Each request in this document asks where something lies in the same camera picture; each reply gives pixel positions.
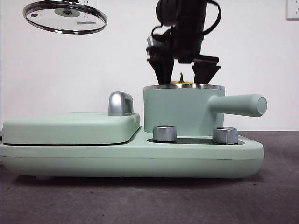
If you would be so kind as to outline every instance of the white wall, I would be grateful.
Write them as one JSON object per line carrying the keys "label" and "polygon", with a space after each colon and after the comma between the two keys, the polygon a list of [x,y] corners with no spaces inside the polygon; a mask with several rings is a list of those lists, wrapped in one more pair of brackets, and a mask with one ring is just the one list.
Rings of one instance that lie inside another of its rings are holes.
{"label": "white wall", "polygon": [[[93,35],[61,35],[29,25],[22,9],[33,0],[1,1],[1,121],[15,116],[107,111],[113,91],[134,98],[142,115],[144,86],[156,84],[146,62],[146,39],[158,24],[157,0],[101,0],[107,28]],[[299,21],[286,21],[285,0],[218,0],[222,20],[206,36],[202,54],[218,56],[212,84],[227,95],[260,93],[260,118],[227,115],[239,130],[299,130]],[[208,8],[206,26],[217,10]],[[175,65],[193,79],[190,65]]]}

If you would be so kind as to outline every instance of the black cable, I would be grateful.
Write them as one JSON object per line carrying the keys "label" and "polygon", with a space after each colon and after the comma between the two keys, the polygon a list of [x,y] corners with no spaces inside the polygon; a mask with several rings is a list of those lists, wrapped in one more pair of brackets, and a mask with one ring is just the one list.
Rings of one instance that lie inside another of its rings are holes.
{"label": "black cable", "polygon": [[163,4],[163,0],[160,0],[160,22],[161,22],[161,24],[160,24],[160,26],[156,26],[152,29],[152,31],[151,31],[152,36],[154,35],[155,29],[163,27],[162,4]]}
{"label": "black cable", "polygon": [[221,8],[220,8],[220,5],[217,2],[212,1],[212,0],[206,0],[206,1],[207,1],[207,3],[216,5],[218,7],[218,16],[217,16],[217,19],[216,19],[215,23],[209,29],[207,29],[207,30],[205,30],[205,31],[203,31],[201,33],[201,35],[203,35],[203,36],[211,33],[216,28],[216,26],[218,26],[218,24],[220,22],[220,19],[221,19]]}

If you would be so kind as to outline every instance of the glass lid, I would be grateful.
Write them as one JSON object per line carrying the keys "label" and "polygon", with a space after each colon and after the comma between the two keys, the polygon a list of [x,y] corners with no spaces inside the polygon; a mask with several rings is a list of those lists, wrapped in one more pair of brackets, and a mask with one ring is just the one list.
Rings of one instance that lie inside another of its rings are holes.
{"label": "glass lid", "polygon": [[107,25],[99,10],[76,2],[46,0],[25,6],[25,19],[35,27],[62,34],[92,34]]}

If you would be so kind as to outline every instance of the gray table surface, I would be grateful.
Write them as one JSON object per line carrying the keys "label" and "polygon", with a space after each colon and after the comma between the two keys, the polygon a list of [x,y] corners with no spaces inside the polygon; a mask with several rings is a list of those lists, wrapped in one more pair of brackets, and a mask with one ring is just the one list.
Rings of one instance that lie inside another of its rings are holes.
{"label": "gray table surface", "polygon": [[265,146],[243,179],[55,178],[1,166],[2,224],[298,224],[299,132],[240,132]]}

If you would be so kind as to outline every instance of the pot handle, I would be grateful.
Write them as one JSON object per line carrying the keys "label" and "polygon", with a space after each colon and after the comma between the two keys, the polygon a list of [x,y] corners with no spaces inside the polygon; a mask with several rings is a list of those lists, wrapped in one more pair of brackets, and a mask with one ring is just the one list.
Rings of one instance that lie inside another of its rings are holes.
{"label": "pot handle", "polygon": [[260,117],[266,113],[267,100],[259,94],[211,97],[210,109],[215,113]]}
{"label": "pot handle", "polygon": [[109,98],[109,116],[125,116],[125,113],[134,113],[133,98],[125,92],[113,92]]}

